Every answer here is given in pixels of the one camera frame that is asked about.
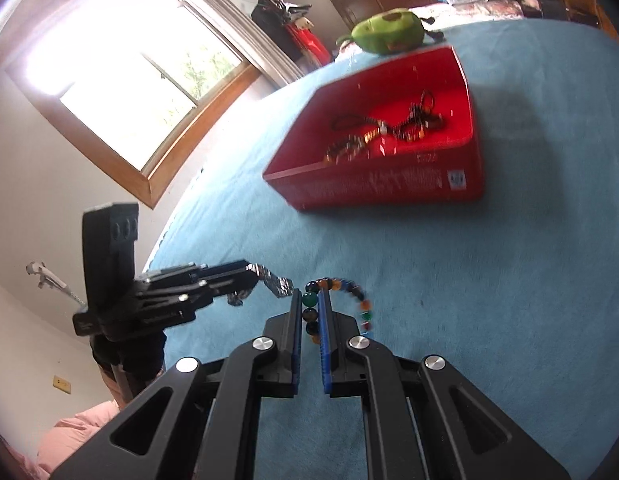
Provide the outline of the pink sleeved left forearm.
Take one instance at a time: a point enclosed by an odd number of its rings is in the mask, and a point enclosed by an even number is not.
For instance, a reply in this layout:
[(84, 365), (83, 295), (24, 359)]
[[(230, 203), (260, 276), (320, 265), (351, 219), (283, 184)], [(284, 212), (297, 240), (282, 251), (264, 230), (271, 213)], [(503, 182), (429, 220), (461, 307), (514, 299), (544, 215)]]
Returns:
[(40, 478), (49, 478), (56, 468), (118, 414), (118, 404), (105, 401), (56, 422), (42, 437), (37, 451), (36, 466)]

